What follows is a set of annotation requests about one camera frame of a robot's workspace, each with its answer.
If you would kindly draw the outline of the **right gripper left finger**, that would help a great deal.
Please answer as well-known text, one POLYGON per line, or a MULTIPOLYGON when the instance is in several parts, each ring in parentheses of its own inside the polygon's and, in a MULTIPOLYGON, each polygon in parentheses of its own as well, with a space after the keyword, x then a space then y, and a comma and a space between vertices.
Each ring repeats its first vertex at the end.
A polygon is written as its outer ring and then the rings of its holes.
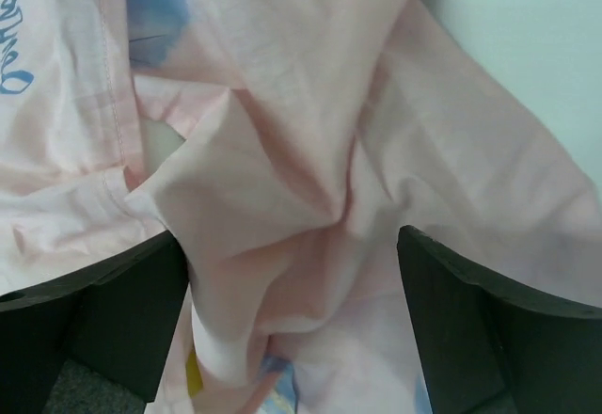
POLYGON ((156 397, 187 286, 187 260, 166 231, 2 295, 2 412, 143 412, 156 397))

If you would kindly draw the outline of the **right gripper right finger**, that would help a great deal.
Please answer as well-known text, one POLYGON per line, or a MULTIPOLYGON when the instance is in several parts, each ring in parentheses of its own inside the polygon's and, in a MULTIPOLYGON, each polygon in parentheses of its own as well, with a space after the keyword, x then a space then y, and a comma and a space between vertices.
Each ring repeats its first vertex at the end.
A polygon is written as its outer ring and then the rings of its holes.
POLYGON ((599 308, 509 279, 412 226, 397 253, 433 412, 600 412, 599 308))

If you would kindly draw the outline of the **pink blue printed pillowcase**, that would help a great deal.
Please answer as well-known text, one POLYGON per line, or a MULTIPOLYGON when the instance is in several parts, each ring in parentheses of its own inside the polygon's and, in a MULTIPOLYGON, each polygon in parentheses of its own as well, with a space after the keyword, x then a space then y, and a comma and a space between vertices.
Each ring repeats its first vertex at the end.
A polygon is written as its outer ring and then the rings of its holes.
POLYGON ((592 183, 420 0, 1 0, 1 290, 172 232, 150 412, 414 412, 408 224, 601 303, 592 183))

